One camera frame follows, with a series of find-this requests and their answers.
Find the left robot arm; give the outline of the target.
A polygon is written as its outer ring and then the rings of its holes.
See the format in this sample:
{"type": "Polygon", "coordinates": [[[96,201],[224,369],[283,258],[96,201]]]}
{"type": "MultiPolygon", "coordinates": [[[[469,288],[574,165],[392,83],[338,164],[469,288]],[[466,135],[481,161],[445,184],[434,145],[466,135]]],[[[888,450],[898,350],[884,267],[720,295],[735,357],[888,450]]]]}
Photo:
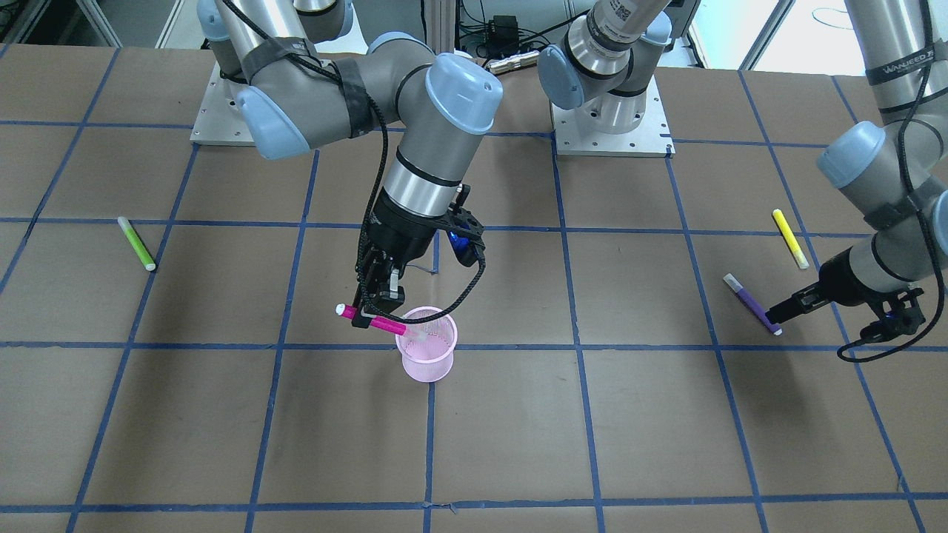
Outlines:
{"type": "MultiPolygon", "coordinates": [[[[946,41],[931,1],[846,3],[883,125],[861,121],[830,143],[817,166],[873,229],[867,241],[820,267],[812,286],[767,312],[785,323],[826,304],[866,304],[876,325],[924,323],[922,280],[946,267],[946,185],[932,175],[946,156],[946,41]]],[[[659,34],[647,26],[664,1],[599,1],[538,59],[549,100],[572,110],[606,94],[638,95],[659,34]]]]}

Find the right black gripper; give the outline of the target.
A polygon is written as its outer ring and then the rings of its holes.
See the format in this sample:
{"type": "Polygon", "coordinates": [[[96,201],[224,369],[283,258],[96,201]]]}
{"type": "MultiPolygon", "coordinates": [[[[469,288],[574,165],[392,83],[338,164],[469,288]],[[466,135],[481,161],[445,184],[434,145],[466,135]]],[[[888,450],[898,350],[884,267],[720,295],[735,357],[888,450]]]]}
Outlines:
{"type": "Polygon", "coordinates": [[[367,224],[367,249],[358,254],[363,282],[353,296],[353,328],[368,329],[379,312],[394,313],[405,304],[401,286],[407,264],[426,253],[435,235],[433,219],[400,206],[384,190],[377,192],[367,224]]]}

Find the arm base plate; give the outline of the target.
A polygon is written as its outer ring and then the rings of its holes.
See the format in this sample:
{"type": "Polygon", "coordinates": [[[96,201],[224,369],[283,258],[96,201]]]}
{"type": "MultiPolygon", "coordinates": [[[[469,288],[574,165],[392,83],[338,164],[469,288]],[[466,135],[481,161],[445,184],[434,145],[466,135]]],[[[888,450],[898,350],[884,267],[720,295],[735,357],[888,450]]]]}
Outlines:
{"type": "Polygon", "coordinates": [[[666,158],[676,149],[655,77],[633,97],[607,93],[575,110],[550,104],[559,155],[666,158]]]}
{"type": "Polygon", "coordinates": [[[290,158],[362,135],[341,87],[289,60],[237,84],[209,80],[190,139],[206,146],[254,146],[263,158],[290,158]]]}

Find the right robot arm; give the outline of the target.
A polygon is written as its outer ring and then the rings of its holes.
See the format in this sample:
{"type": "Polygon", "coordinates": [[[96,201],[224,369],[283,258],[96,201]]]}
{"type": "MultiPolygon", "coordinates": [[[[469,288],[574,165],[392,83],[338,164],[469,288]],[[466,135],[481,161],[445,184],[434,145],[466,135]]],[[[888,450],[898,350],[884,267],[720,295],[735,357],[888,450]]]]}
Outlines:
{"type": "Polygon", "coordinates": [[[484,228],[465,208],[463,178],[502,99],[473,61],[406,33],[385,33],[358,57],[319,58],[345,34],[347,1],[201,1],[197,14],[261,156],[275,161],[345,138],[382,134],[360,227],[353,327],[395,321],[409,263],[447,234],[455,257],[487,268],[484,228]]]}

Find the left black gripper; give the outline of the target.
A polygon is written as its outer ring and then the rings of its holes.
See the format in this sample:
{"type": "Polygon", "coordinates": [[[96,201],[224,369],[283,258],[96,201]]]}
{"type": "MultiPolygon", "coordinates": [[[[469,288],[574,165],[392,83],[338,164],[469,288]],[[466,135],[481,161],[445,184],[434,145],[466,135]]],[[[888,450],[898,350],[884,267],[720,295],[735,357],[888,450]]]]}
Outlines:
{"type": "Polygon", "coordinates": [[[852,251],[850,247],[836,254],[820,267],[815,284],[795,291],[788,299],[770,307],[767,310],[768,321],[784,324],[829,303],[860,306],[870,301],[881,301],[880,292],[857,279],[850,263],[852,251]]]}

